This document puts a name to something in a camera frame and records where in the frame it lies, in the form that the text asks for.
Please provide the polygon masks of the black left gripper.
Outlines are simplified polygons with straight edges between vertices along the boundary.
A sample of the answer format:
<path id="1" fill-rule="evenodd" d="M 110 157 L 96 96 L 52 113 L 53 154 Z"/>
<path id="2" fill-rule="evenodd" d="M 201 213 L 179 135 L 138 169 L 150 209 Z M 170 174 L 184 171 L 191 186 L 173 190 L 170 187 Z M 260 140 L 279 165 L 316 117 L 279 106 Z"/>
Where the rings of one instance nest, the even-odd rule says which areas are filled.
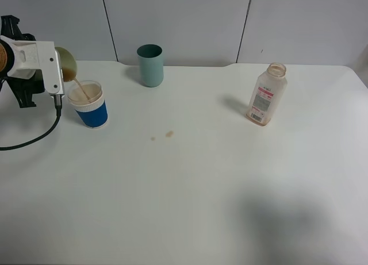
<path id="1" fill-rule="evenodd" d="M 20 19 L 13 16 L 1 16 L 1 36 L 15 41 L 35 41 L 34 35 L 21 33 L 18 28 Z M 14 52 L 7 43 L 1 43 L 1 78 L 14 66 Z M 41 94 L 45 91 L 42 74 L 34 74 L 30 79 L 7 77 L 6 81 L 13 92 L 20 108 L 36 107 L 33 102 L 33 94 Z"/>

